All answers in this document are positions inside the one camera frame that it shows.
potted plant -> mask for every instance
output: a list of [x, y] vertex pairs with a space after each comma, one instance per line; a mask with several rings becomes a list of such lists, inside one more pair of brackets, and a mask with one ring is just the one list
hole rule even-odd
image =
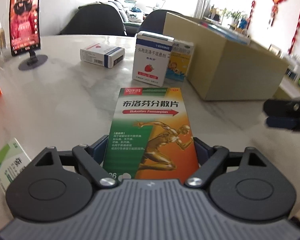
[[232, 18], [232, 24], [238, 25], [239, 19], [241, 19], [243, 11], [227, 11], [225, 16], [227, 19]]

cardboard box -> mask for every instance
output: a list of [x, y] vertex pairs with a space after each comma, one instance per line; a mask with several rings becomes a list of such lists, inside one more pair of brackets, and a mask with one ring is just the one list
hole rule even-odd
[[124, 48], [96, 43], [80, 49], [80, 59], [96, 65], [112, 68], [124, 59]]
[[187, 79], [203, 100], [271, 98], [289, 65], [253, 40], [250, 45], [230, 41], [170, 13], [163, 34], [194, 43]]
[[207, 24], [207, 23], [203, 23], [202, 26], [212, 30], [213, 32], [215, 32], [218, 35], [221, 35], [222, 37], [226, 38], [227, 40], [230, 41], [236, 41], [238, 43], [244, 44], [244, 45], [249, 45], [250, 44], [250, 38], [237, 33], [234, 30], [231, 29], [226, 29], [220, 25], [216, 26], [214, 24]]
[[180, 88], [122, 88], [103, 168], [113, 178], [185, 179], [199, 167]]
[[141, 31], [137, 34], [132, 78], [163, 86], [174, 38]]
[[4, 193], [30, 162], [31, 159], [16, 138], [3, 146], [0, 150], [0, 186]]
[[174, 40], [166, 78], [177, 81], [185, 79], [193, 49], [192, 42]]

white medicine box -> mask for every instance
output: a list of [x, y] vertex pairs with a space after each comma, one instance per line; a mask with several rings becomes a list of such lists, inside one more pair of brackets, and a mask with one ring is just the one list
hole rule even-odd
[[137, 34], [132, 78], [162, 87], [174, 38], [141, 31]]
[[124, 48], [96, 43], [80, 49], [80, 59], [96, 65], [112, 68], [124, 59]]

black chair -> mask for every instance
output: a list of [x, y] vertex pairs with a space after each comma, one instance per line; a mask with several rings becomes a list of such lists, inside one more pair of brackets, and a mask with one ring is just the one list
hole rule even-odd
[[66, 34], [126, 36], [120, 15], [108, 4], [90, 4], [81, 7], [59, 33], [59, 35]]
[[163, 34], [163, 27], [166, 21], [167, 12], [182, 16], [182, 14], [174, 11], [155, 10], [152, 13], [150, 13], [147, 16], [147, 18], [143, 21], [143, 23], [138, 29], [138, 32], [146, 31], [151, 33]]

barcode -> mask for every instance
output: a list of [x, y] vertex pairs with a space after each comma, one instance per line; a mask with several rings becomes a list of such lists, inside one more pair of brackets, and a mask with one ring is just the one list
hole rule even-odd
[[98, 59], [93, 59], [94, 63], [98, 63], [98, 64], [102, 64], [103, 65], [103, 61], [102, 60], [98, 60]]

